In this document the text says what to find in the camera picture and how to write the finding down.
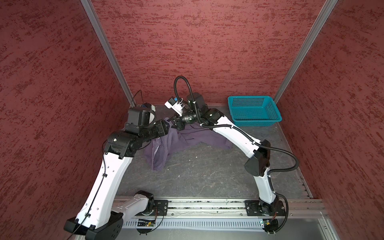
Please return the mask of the purple trousers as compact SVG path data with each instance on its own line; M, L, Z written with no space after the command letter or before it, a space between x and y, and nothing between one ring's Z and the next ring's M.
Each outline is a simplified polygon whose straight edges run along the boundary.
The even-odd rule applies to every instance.
M144 157L153 171L159 171L164 168L174 153L184 151L199 143L224 150L233 147L233 143L222 135L195 123L187 125L184 130L180 131L170 128L166 136L152 140L145 147Z

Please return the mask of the teal plastic basket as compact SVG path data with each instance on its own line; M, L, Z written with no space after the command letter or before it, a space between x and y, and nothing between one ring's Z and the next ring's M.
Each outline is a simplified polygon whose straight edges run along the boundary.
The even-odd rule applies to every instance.
M239 127L267 127L282 121L269 96L230 96L228 106L233 123Z

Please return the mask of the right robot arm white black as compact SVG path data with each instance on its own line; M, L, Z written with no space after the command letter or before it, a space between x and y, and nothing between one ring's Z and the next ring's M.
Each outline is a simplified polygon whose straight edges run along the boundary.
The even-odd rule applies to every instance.
M182 101L177 98L170 98L165 106L176 113L171 117L173 127L177 130L184 130L186 125L199 123L217 134L225 137L237 146L248 158L244 167L255 179L259 191L258 212L265 216L275 214L279 197L274 193L268 176L270 170L270 147L268 141L260 141L247 133L243 134L241 129L235 126L230 119L218 109L209 109L204 103L203 97L196 93L198 98L194 102L188 101L189 109L184 110Z

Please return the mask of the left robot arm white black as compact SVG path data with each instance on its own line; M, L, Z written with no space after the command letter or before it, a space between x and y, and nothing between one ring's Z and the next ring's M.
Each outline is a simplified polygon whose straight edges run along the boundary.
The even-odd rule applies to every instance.
M138 191L130 200L113 207L121 180L143 143L166 136L170 125L159 120L147 128L129 127L113 132L103 150L103 162L92 190L80 210L65 223L65 231L87 240L114 240L125 220L137 214L156 213L154 195Z

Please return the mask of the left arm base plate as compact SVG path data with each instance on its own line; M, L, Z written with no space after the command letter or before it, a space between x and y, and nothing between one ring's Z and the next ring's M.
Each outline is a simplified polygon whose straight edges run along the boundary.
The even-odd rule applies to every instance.
M168 213L168 200L154 200L153 212L150 216L166 216Z

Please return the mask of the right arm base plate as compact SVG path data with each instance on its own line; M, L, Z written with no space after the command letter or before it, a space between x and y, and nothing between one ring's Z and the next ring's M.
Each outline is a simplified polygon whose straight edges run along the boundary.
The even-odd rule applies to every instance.
M271 204L259 200L246 200L245 209L247 216L282 217L286 214L283 202L279 200Z

